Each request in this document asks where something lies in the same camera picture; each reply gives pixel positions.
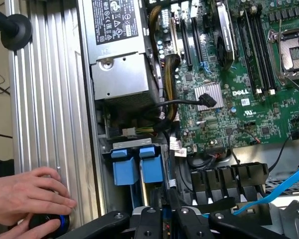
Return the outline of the person's right hand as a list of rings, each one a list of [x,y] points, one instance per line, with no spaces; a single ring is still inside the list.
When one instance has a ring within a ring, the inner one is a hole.
[[[0,234],[0,239],[42,239],[57,230],[60,226],[60,221],[53,219],[29,229],[29,221],[30,219],[27,218],[8,232]]]

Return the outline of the person's left hand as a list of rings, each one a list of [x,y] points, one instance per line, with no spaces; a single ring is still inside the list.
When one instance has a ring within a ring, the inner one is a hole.
[[[0,178],[0,224],[12,226],[27,214],[68,215],[77,203],[50,167]]]

